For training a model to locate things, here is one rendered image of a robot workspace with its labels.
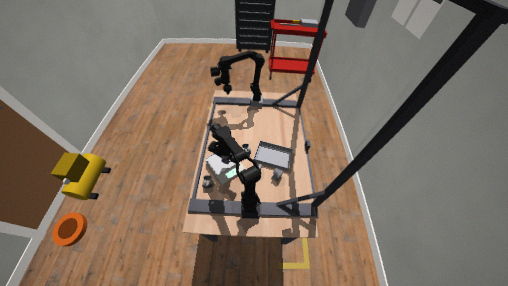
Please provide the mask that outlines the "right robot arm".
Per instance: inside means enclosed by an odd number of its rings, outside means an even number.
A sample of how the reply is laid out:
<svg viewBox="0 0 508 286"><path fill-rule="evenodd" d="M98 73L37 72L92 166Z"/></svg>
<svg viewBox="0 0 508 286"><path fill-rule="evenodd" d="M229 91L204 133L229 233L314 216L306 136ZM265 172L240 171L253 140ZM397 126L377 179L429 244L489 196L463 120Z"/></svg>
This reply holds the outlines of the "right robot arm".
<svg viewBox="0 0 508 286"><path fill-rule="evenodd" d="M220 71L221 71L222 76L228 76L229 69L232 69L231 65L233 63L241 61L241 60L245 60L248 58L251 58L252 60L254 60L255 65L256 65L255 73L254 73L254 80L253 80L253 83L251 83L251 85L250 85L252 93L255 94L253 96L253 100L254 101L261 101L262 93L259 88L259 79L260 79L261 68L264 65L265 59L262 56L262 54L260 54L260 53L256 53L254 51L248 50L246 52L242 52L242 53L239 53L239 54L236 54L233 56L222 56L220 58L219 63L217 64L218 65L217 67L210 67L211 77L220 76L220 73L219 73ZM214 79L214 82L217 86L224 84L222 76Z"/></svg>

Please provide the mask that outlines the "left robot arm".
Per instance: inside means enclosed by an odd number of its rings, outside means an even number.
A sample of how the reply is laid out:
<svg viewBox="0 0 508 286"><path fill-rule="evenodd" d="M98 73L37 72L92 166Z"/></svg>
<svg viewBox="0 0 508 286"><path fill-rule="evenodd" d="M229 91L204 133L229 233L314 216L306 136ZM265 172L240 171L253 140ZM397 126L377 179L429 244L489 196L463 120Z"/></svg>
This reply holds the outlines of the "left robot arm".
<svg viewBox="0 0 508 286"><path fill-rule="evenodd" d="M261 178L261 171L256 161L250 158L246 152L246 150L242 149L240 145L235 141L235 138L231 135L231 130L227 126L221 127L220 124L213 123L210 130L212 132L212 137L218 140L218 146L221 149L227 149L233 155L236 161L236 173L241 181L244 184L245 191L241 192L241 203L246 213L257 213L257 207L261 204L257 193L255 193L256 183ZM214 133L215 132L215 133ZM253 166L239 172L239 162L243 160L249 160L253 163ZM245 188L248 187L248 188ZM245 193L244 193L245 192ZM244 193L244 194L243 194ZM252 210L251 210L252 209ZM254 210L255 209L255 210ZM250 211L249 211L250 210Z"/></svg>

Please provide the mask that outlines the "white digital scale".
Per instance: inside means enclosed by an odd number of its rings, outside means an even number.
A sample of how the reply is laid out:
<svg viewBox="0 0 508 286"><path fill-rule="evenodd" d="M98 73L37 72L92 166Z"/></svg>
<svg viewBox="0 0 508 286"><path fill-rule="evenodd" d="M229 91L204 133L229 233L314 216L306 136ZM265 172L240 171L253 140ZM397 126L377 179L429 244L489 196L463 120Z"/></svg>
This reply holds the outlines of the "white digital scale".
<svg viewBox="0 0 508 286"><path fill-rule="evenodd" d="M236 173L236 164L233 163L233 162L230 162L228 165L227 164L224 164L221 162L221 158L218 157L217 155L215 154L212 154L210 156L208 156L206 158L206 163L207 165L212 169L212 171L214 172L214 174L216 175L216 177L218 178L218 180L220 181L221 185L223 185L224 183L228 182L229 180L231 180L232 178L234 178L235 176L237 176L237 173ZM209 164L210 165L209 165ZM245 168L244 166L242 165L241 162L239 162L239 172L242 172L244 171Z"/></svg>

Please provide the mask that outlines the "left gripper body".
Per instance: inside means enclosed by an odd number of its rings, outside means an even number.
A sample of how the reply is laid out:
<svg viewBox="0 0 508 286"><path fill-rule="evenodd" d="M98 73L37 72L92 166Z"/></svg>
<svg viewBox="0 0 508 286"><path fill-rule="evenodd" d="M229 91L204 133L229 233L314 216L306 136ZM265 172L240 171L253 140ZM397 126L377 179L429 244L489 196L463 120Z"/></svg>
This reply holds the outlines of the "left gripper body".
<svg viewBox="0 0 508 286"><path fill-rule="evenodd" d="M209 146L208 146L208 151L210 151L210 152L214 152L214 151L215 151L215 153L219 153L219 154L221 154L221 155L223 155L223 156L225 156L225 157L226 157L226 156L229 156L229 158L231 159L231 161L232 161L233 163L236 163L236 161L235 161L235 159L234 159L233 155L232 155L232 154L231 154L231 152L228 150L228 148L227 148L227 149L221 149L221 148L219 148L219 146L217 146L217 145L218 145L218 142L216 142L216 141L212 141L212 142L209 144Z"/></svg>

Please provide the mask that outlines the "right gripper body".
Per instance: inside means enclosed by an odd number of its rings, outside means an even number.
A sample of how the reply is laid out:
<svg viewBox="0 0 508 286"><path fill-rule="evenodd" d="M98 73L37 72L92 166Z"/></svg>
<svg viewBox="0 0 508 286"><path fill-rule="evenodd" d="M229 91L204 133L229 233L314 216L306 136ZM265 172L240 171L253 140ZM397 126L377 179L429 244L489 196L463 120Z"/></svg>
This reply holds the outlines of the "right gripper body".
<svg viewBox="0 0 508 286"><path fill-rule="evenodd" d="M232 91L232 86L229 85L229 83L230 83L230 76L229 75L228 76L222 76L222 79L224 81L224 84L226 84L226 85L223 86L224 92Z"/></svg>

